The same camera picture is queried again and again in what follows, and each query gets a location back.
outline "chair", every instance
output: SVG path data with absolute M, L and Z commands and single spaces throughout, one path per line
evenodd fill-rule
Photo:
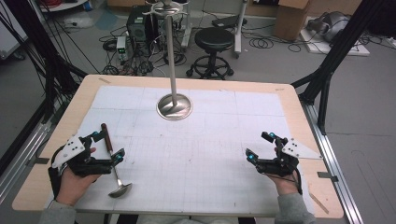
M 233 75 L 233 69 L 227 61 L 217 56 L 218 52 L 230 49 L 233 45 L 233 35 L 230 32 L 218 27 L 204 28 L 196 33 L 195 43 L 209 55 L 198 58 L 186 72 L 187 77 L 191 77 L 193 71 L 201 76 L 200 79 L 219 77 L 225 80 L 225 76 Z M 200 63 L 206 58 L 208 63 Z M 216 64 L 217 61 L 222 61 L 222 64 Z

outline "wooden table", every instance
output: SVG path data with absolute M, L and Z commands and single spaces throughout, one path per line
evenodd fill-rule
M 73 101 L 41 153 L 42 158 L 51 158 L 54 151 L 75 134 L 90 109 L 95 94 L 101 86 L 129 86 L 149 88 L 169 88 L 168 78 L 160 77 L 111 77 L 89 75 L 84 78 Z M 279 96 L 290 133 L 306 146 L 318 152 L 318 146 L 302 110 L 295 89 L 288 84 L 216 81 L 199 79 L 177 79 L 179 89 L 226 90 L 275 93 Z M 329 178 L 319 178 L 318 172 L 327 173 L 323 161 L 300 160 L 304 176 L 313 199 L 316 217 L 339 218 L 344 215 L 337 194 Z M 50 164 L 36 164 L 26 178 L 12 207 L 20 211 L 40 211 L 44 208 L 51 192 L 47 169 Z

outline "gray sleeve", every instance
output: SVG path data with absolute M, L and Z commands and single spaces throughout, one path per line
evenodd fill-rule
M 41 214 L 39 224 L 74 224 L 76 210 L 72 207 L 49 208 Z
M 275 224 L 315 224 L 314 215 L 306 209 L 303 196 L 299 193 L 285 194 L 277 197 L 279 214 Z

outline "gray floor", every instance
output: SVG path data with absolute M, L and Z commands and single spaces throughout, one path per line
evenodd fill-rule
M 94 10 L 89 14 L 95 25 L 72 33 L 71 36 L 101 71 L 106 65 L 106 53 L 98 38 L 120 28 L 126 19 L 120 14 L 117 17 L 103 9 Z M 214 19 L 206 14 L 201 20 L 200 15 L 200 12 L 193 13 L 193 26 L 201 24 L 202 27 L 207 27 Z M 247 19 L 247 28 L 274 23 L 273 20 L 260 18 Z M 271 34 L 271 29 L 255 32 Z M 71 41 L 65 43 L 75 66 L 95 74 L 94 69 L 73 47 Z M 393 128 L 396 127 L 396 119 L 393 117 L 396 109 L 396 51 L 372 43 L 366 48 L 371 53 L 369 57 L 347 56 L 333 76 L 326 130 L 363 221 L 391 224 L 396 223 L 396 174 L 393 172 L 396 159 L 393 155 L 396 140 L 393 132 Z M 192 39 L 186 52 L 187 61 L 176 69 L 177 77 L 186 78 L 186 70 L 200 55 L 203 53 L 193 44 Z M 325 55 L 308 53 L 304 46 L 300 52 L 291 52 L 287 44 L 279 43 L 275 43 L 270 49 L 255 49 L 245 38 L 239 59 L 235 59 L 232 50 L 222 52 L 221 56 L 235 71 L 232 77 L 227 77 L 228 81 L 274 83 L 291 83 L 305 77 L 314 72 L 325 58 Z M 160 69 L 167 73 L 166 66 Z M 163 77 L 163 73 L 154 70 L 148 76 Z M 43 91 L 28 60 L 1 62 L 0 80 L 0 119 L 3 124 L 0 128 L 0 153 L 4 153 L 41 103 Z M 7 217 L 12 223 L 36 223 L 39 218 L 38 213 L 18 212 L 11 208 L 12 201 L 28 172 L 29 168 L 26 168 L 18 183 L 0 205 L 0 217 Z M 80 223 L 99 223 L 102 222 L 102 218 L 103 215 L 97 214 L 78 215 Z M 272 219 L 261 220 L 261 223 L 271 222 Z M 1 218 L 0 223 L 6 223 L 5 219 Z M 318 223 L 347 223 L 347 220 L 321 219 Z

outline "metal spoon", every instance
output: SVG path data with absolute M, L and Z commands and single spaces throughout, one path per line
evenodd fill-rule
M 108 134 L 107 126 L 105 123 L 103 123 L 101 125 L 101 127 L 102 127 L 102 130 L 106 131 L 106 136 L 105 136 L 106 148 L 107 148 L 108 153 L 110 153 L 110 156 L 112 156 L 113 155 L 113 146 L 111 146 L 110 135 Z M 108 196 L 110 196 L 112 198 L 118 198 L 121 195 L 123 195 L 128 190 L 128 188 L 130 186 L 132 186 L 132 183 L 123 185 L 119 178 L 119 174 L 117 173 L 117 168 L 115 166 L 114 166 L 114 174 L 116 174 L 117 184 L 119 185 L 119 187 L 116 190 L 110 192 L 108 194 Z

